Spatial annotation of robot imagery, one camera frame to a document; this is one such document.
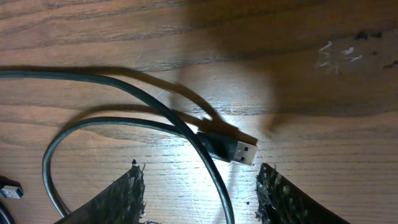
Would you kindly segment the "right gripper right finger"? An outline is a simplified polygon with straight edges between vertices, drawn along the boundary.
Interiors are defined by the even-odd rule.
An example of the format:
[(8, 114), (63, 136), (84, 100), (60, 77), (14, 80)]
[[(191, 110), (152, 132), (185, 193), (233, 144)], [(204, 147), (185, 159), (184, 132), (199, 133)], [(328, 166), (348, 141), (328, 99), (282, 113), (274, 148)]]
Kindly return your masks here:
[(349, 224), (267, 163), (256, 177), (256, 194), (256, 218), (262, 224)]

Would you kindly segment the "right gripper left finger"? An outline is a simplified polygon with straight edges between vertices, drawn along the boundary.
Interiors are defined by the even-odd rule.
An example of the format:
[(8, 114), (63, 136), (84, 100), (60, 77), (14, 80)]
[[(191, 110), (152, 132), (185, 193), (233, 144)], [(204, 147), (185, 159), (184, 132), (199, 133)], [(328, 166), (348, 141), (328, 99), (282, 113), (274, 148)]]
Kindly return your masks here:
[(144, 174), (133, 165), (96, 197), (55, 224), (139, 224), (144, 214)]

